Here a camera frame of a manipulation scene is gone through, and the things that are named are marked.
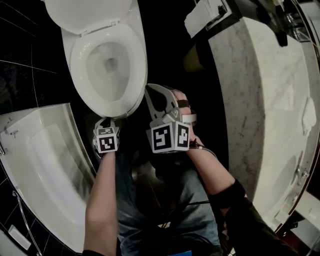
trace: bathroom wall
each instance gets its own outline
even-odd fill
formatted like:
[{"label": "bathroom wall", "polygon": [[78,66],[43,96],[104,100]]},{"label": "bathroom wall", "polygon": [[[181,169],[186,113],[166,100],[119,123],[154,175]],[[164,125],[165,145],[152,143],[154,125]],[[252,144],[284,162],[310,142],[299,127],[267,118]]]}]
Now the bathroom wall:
[{"label": "bathroom wall", "polygon": [[[12,195],[14,187],[8,179],[2,164],[0,164],[0,230],[12,240],[12,242],[25,254],[29,256],[36,256],[37,249],[28,235],[27,228],[23,221],[17,199]],[[49,230],[47,230],[41,222],[33,215],[27,206],[22,203],[23,212],[26,221],[31,229],[31,233],[39,246],[42,253],[46,256],[75,256],[81,254],[75,254],[74,251],[69,249],[66,245],[60,242]],[[28,251],[24,250],[13,238],[8,234],[8,230],[11,225],[14,225],[23,236],[25,236],[30,242],[31,246]]]},{"label": "bathroom wall", "polygon": [[0,0],[0,28],[0,115],[77,96],[61,30],[43,1]]}]

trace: marble countertop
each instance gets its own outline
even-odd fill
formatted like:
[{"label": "marble countertop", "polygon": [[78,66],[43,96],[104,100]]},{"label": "marble countertop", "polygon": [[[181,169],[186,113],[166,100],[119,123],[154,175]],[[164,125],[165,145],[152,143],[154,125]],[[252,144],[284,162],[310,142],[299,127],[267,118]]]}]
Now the marble countertop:
[{"label": "marble countertop", "polygon": [[265,24],[246,17],[210,38],[209,44],[225,108],[229,171],[276,229],[274,217],[286,200],[282,191],[277,194],[281,174],[294,178],[301,152],[301,166],[310,169],[316,152],[318,115],[308,136],[302,127],[310,95],[319,113],[315,54],[310,43],[289,36],[288,46],[280,47]]}]

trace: person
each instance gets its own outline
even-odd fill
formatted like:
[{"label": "person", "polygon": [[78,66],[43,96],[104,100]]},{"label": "person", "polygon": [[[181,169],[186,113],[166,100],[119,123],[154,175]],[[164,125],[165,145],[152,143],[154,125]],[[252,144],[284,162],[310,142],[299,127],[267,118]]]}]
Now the person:
[{"label": "person", "polygon": [[[177,100],[187,99],[180,91],[173,93]],[[191,113],[188,107],[180,111]],[[189,137],[202,145],[192,127]],[[82,255],[115,256],[118,237],[124,256],[222,256],[211,205],[220,208],[237,256],[297,255],[264,223],[243,187],[211,152],[193,148],[186,154],[204,186],[191,168],[171,165],[162,170],[177,205],[168,228],[150,223],[139,212],[128,154],[105,154],[86,207]]]}]

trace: hand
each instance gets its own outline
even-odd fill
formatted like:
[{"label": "hand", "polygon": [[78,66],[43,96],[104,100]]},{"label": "hand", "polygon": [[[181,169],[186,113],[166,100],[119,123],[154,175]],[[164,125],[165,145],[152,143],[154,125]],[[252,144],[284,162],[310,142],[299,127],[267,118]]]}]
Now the hand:
[{"label": "hand", "polygon": [[[173,95],[177,101],[187,100],[187,96],[182,91],[173,90],[172,92],[173,92]],[[191,109],[190,109],[190,107],[182,107],[182,108],[180,108],[180,113],[181,113],[181,115],[191,115]],[[193,142],[196,138],[197,138],[197,136],[194,134],[194,129],[191,124],[190,125],[189,141]]]}]

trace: wrist strap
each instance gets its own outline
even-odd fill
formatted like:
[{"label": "wrist strap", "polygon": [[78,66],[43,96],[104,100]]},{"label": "wrist strap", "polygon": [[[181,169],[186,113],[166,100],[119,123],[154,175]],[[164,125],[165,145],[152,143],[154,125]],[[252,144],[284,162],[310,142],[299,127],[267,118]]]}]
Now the wrist strap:
[{"label": "wrist strap", "polygon": [[246,195],[244,187],[236,179],[234,184],[224,191],[210,195],[209,201],[219,209],[225,209],[236,205]]}]

